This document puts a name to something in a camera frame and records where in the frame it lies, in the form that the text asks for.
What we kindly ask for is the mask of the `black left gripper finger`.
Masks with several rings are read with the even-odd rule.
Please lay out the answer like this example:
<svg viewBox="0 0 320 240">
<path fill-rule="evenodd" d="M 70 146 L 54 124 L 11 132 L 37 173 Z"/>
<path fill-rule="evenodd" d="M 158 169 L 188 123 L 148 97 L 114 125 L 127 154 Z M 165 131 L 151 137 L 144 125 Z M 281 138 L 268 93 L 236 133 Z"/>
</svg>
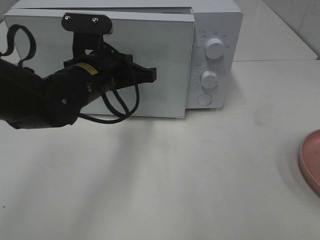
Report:
<svg viewBox="0 0 320 240">
<path fill-rule="evenodd" d="M 133 62 L 129 63 L 129 66 L 133 71 L 135 81 L 138 85 L 144 83 L 154 83 L 156 81 L 157 69 L 155 67 L 145 68 Z"/>
</svg>

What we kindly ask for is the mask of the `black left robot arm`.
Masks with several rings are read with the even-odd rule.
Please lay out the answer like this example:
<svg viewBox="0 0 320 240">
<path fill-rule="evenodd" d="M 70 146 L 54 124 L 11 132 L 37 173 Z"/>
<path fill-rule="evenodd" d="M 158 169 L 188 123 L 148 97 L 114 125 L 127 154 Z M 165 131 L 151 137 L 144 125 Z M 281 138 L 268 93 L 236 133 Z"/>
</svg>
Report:
<svg viewBox="0 0 320 240">
<path fill-rule="evenodd" d="M 15 129 L 60 128 L 74 124 L 78 118 L 95 122 L 82 109 L 102 98 L 119 123 L 135 111 L 119 95 L 119 89 L 137 89 L 156 78 L 156 68 L 142 67 L 131 55 L 113 51 L 83 54 L 44 78 L 2 60 L 0 118 Z"/>
</svg>

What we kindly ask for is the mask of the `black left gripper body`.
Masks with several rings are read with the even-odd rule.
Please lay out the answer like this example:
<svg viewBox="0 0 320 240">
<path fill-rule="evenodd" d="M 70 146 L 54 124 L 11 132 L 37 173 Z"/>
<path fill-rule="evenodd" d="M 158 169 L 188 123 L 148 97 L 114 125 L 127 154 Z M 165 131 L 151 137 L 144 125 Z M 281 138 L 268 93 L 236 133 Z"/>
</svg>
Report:
<svg viewBox="0 0 320 240">
<path fill-rule="evenodd" d="M 103 53 L 83 54 L 67 61 L 64 68 L 44 79 L 49 125 L 72 125 L 81 118 L 99 124 L 116 124 L 133 114 L 118 90 L 133 85 L 132 57 L 107 48 Z M 102 98 L 115 116 L 103 120 L 82 113 L 82 109 Z"/>
</svg>

